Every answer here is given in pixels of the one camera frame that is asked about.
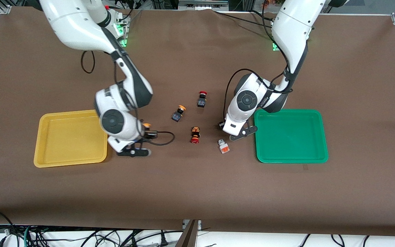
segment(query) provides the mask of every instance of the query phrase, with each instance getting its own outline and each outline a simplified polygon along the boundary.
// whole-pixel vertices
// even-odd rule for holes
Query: green tray
[[[254,114],[257,158],[263,163],[324,163],[329,158],[319,111],[282,109]]]

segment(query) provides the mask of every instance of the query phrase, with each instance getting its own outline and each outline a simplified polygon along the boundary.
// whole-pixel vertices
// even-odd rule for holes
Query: gray floor
[[[391,14],[395,12],[395,0],[350,0],[330,13],[339,14]]]

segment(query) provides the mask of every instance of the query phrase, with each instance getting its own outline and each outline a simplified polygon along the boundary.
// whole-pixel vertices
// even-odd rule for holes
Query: red cap
[[[194,143],[194,144],[198,144],[198,143],[199,143],[199,138],[197,138],[197,137],[192,137],[190,142],[191,142],[191,143]]]

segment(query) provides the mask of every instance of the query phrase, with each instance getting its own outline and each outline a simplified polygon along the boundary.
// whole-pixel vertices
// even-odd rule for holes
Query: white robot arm
[[[339,7],[348,0],[332,0],[329,5]],[[243,125],[257,107],[269,113],[283,108],[288,93],[297,78],[307,55],[307,39],[326,0],[286,0],[272,25],[274,42],[281,50],[287,66],[279,85],[251,73],[244,75],[235,89],[226,114],[224,131],[238,136]]]
[[[39,0],[59,40],[76,50],[99,50],[126,75],[126,79],[97,92],[94,107],[108,142],[117,152],[143,137],[141,122],[129,114],[149,104],[152,87],[141,75],[110,30],[119,21],[116,11],[106,10],[101,0]]]

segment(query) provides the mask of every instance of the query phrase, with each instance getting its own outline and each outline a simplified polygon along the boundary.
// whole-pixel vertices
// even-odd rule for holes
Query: brown table
[[[219,153],[228,136],[215,124],[232,73],[271,79],[285,65],[260,26],[212,11],[144,11],[127,47],[155,93],[139,114],[176,141],[147,158],[110,150],[102,164],[39,169],[40,117],[92,109],[113,65],[96,52],[85,74],[81,51],[61,44],[43,13],[13,8],[0,16],[0,210],[17,224],[180,228],[202,219],[223,231],[395,235],[395,26],[388,16],[347,15],[322,15],[315,26],[286,108],[321,112],[325,164],[262,164],[253,137]],[[201,90],[203,111],[194,106]],[[179,104],[188,109],[176,123]]]

